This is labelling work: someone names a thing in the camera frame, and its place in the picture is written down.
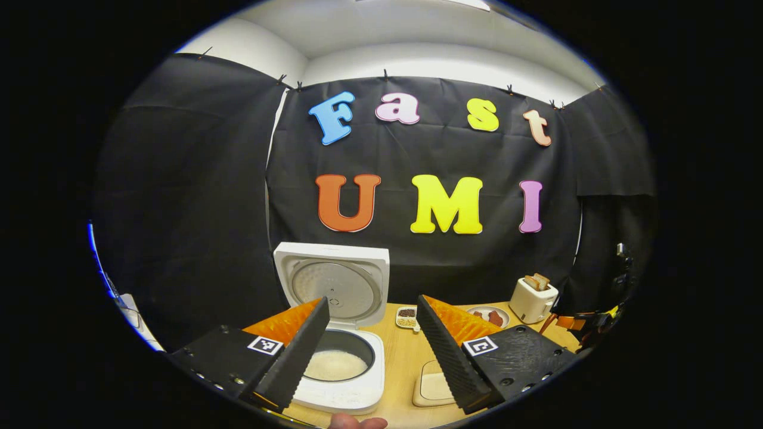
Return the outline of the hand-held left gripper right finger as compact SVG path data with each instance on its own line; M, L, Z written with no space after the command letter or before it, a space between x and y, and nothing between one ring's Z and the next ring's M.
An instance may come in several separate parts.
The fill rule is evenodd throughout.
M529 326L499 329L426 295L417 299L417 323L466 415L516 403L581 358Z

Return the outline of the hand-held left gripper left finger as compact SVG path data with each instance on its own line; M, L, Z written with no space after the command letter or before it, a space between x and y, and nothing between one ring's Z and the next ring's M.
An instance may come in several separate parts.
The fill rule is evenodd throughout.
M221 325L170 353L184 373L232 401L282 412L288 408L330 320L327 297L305 305L291 340Z

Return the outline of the white rice cooker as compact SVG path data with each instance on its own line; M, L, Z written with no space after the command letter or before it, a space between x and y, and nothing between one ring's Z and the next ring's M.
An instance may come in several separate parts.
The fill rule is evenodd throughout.
M324 297L330 312L294 403L350 415L376 410L384 393L384 342L365 328L384 318L389 251L283 242L274 261L292 307Z

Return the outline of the white toaster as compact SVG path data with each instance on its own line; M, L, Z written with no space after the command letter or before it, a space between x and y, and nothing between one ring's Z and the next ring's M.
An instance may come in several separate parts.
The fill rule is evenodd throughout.
M524 279L520 278L508 304L524 324L535 324L544 321L551 314L558 295L559 291L551 284L547 290L536 291L531 290Z

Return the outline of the white round plate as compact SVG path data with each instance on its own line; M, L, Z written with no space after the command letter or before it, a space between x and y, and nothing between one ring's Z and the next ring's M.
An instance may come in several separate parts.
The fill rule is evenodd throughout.
M479 310L480 312L482 312L482 315L483 315L482 319L484 321L488 321L488 313L489 312L491 312L492 310L496 310L501 315L501 317L504 320L503 327L501 329L507 328L507 326L508 326L508 324L510 322L510 315L508 315L506 310L499 309L499 307L494 307L494 306L491 306L491 305L479 305L479 306L472 307L471 309L468 309L467 312L469 314L472 314L472 312L474 312L475 310Z

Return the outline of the black backdrop cloth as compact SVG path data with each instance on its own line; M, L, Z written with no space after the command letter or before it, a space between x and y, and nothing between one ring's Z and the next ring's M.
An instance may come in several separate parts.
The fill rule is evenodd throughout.
M290 89L176 54L117 110L96 171L101 263L169 352L286 309L282 242L388 249L390 303L507 300L539 272L575 314L625 300L616 245L639 276L656 233L647 135L608 86L556 109L433 77Z

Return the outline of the row of black cloth clips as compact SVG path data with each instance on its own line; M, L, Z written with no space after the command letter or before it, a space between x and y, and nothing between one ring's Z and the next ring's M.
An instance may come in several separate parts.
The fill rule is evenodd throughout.
M326 56L288 64L274 52L229 49L213 56L231 60L274 78L286 77L288 85L313 85L344 79L376 77L430 77L490 85L558 106L569 105L582 96L602 89L607 81L599 76L574 82L558 71L498 52L474 47L435 43L396 43L333 52Z

